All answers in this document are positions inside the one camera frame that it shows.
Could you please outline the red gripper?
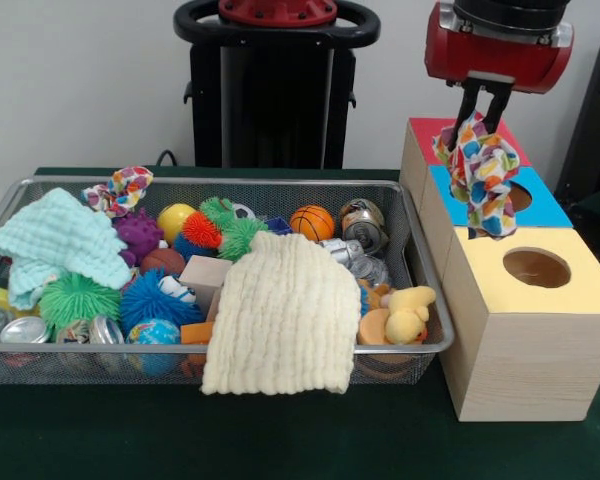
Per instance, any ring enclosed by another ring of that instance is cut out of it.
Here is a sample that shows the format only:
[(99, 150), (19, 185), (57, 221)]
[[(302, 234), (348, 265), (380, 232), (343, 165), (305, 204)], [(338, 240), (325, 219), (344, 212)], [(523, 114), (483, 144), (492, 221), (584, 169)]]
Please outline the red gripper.
[(511, 87), (544, 94), (570, 60), (574, 28), (564, 21), (565, 2), (437, 2), (430, 13), (424, 63), (429, 76), (462, 83), (463, 97), (449, 141), (456, 148), (459, 130), (474, 112), (480, 82), (492, 95), (482, 122), (496, 132)]

